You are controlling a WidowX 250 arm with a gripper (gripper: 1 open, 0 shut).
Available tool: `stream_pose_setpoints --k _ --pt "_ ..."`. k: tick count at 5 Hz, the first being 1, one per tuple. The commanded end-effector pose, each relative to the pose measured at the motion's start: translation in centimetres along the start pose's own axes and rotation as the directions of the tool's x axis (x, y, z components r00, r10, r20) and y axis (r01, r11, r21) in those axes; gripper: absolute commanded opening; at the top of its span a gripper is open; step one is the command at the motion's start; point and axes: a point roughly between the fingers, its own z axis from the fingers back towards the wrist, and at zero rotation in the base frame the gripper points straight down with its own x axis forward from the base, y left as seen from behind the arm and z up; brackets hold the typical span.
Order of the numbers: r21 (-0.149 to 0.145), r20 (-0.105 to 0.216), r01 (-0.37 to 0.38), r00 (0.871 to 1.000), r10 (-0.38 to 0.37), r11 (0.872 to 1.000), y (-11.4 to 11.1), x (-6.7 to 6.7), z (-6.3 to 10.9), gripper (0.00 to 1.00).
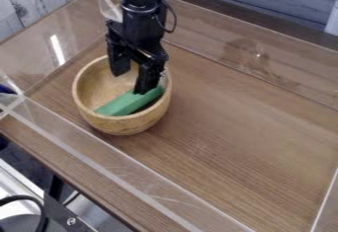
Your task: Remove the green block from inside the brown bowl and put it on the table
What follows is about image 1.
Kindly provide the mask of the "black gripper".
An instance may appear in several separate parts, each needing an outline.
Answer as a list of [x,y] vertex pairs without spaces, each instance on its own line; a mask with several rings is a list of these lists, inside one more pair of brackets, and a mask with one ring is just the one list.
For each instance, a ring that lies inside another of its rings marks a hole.
[[168,8],[164,4],[120,8],[123,22],[106,19],[110,69],[120,76],[131,70],[131,61],[139,63],[134,93],[144,95],[158,87],[170,58],[162,46]]

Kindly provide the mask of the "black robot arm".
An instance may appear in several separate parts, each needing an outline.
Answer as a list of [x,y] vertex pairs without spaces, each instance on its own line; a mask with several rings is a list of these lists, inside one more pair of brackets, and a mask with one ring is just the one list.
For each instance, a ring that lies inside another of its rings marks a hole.
[[131,70],[131,62],[139,64],[135,94],[155,89],[170,56],[162,46],[167,28],[167,0],[122,0],[123,21],[110,19],[107,26],[107,54],[115,77]]

